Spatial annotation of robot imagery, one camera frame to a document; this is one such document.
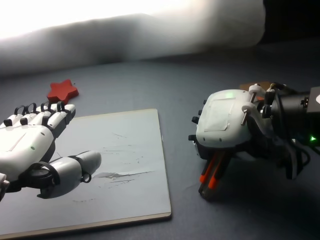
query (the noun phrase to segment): whiteboard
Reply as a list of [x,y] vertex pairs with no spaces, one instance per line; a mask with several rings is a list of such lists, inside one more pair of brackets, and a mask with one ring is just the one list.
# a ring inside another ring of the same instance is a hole
[[93,150],[101,153],[101,166],[91,182],[57,198],[38,198],[40,190],[32,188],[7,193],[0,239],[171,215],[156,109],[75,117],[55,143],[52,159]]

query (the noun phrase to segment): green light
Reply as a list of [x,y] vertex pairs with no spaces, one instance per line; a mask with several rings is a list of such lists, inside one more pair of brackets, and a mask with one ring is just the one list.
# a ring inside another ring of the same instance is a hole
[[314,141],[316,141],[317,139],[314,137],[314,136],[311,136],[310,137],[310,142],[314,142]]
[[233,92],[227,92],[227,93],[225,94],[225,98],[226,98],[226,99],[232,99],[232,98],[234,98],[234,93],[233,93]]

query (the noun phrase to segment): red star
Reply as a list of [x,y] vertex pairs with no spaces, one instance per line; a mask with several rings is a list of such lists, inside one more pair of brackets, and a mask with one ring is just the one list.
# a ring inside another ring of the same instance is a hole
[[61,83],[53,82],[50,84],[51,92],[49,92],[47,98],[50,103],[57,103],[63,101],[67,104],[70,99],[79,95],[78,89],[72,86],[71,80],[67,79]]

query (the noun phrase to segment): gray table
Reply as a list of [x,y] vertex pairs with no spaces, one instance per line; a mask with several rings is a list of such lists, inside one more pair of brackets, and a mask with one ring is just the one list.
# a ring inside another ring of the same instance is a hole
[[286,180],[284,169],[269,162],[233,160],[220,185],[220,198],[209,203],[198,194],[205,162],[197,158],[188,135],[196,130],[192,116],[213,92],[254,81],[285,82],[308,90],[319,85],[319,77],[314,61],[289,67],[241,57],[93,66],[4,79],[0,119],[18,105],[45,101],[51,82],[69,78],[79,90],[71,101],[78,117],[158,109],[172,219],[55,235],[53,239],[316,239],[320,237],[319,157],[312,154],[311,163],[296,181]]

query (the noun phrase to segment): black cable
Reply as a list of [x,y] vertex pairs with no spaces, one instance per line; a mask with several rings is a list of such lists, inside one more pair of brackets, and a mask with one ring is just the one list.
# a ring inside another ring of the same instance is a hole
[[318,150],[315,146],[310,147],[316,154],[320,155],[320,150]]
[[284,129],[284,138],[287,140],[287,142],[289,143],[289,145],[291,147],[293,147],[297,152],[301,152],[301,153],[304,153],[305,156],[306,156],[306,161],[302,164],[303,166],[306,166],[307,164],[309,164],[310,160],[311,160],[311,157],[310,157],[310,154],[304,150],[303,148],[301,147],[298,147],[296,144],[294,144],[292,142],[292,139],[290,138],[290,133],[289,133],[289,130],[288,128],[286,127],[286,119],[285,119],[285,116],[284,116],[284,106],[282,105],[282,102],[279,98],[279,93],[278,93],[278,90],[275,89],[275,101],[278,105],[278,108],[279,108],[279,118],[280,118],[280,125],[281,125],[281,128]]

